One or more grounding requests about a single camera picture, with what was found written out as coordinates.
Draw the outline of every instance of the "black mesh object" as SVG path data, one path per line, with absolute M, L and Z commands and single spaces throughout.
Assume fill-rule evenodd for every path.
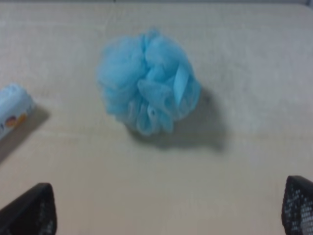
M 55 235 L 56 230 L 50 184 L 37 184 L 0 211 L 0 235 Z
M 313 183 L 301 176 L 289 176 L 282 208 L 287 235 L 313 235 Z

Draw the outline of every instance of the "white wrapper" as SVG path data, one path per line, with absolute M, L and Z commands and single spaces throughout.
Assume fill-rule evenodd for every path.
M 35 103 L 19 85 L 10 84 L 0 90 L 0 140 L 32 113 Z

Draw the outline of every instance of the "blue bath pouf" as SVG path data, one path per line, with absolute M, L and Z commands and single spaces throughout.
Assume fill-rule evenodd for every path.
M 108 45 L 97 83 L 107 113 L 145 136 L 171 133 L 201 90 L 184 51 L 156 30 Z

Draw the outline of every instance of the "beige tabletop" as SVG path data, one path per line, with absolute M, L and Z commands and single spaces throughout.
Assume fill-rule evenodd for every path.
M 203 92 L 172 135 L 105 114 L 105 43 L 151 26 Z M 0 142 L 0 208 L 54 187 L 58 235 L 282 235 L 288 175 L 313 180 L 313 12 L 300 5 L 0 3 L 0 87 L 33 116 Z

